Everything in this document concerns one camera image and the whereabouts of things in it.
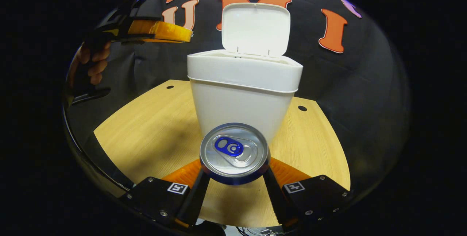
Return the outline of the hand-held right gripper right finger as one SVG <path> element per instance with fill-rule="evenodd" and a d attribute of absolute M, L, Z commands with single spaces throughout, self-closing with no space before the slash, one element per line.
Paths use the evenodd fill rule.
<path fill-rule="evenodd" d="M 312 177 L 275 158 L 262 177 L 283 229 L 308 229 L 350 205 L 350 191 L 332 178 Z"/>

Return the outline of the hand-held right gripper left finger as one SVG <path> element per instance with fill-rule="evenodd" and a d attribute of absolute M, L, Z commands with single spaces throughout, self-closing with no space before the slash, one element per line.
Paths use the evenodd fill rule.
<path fill-rule="evenodd" d="M 200 215 L 209 181 L 197 159 L 163 178 L 145 178 L 124 194 L 124 204 L 158 225 L 191 229 Z"/>

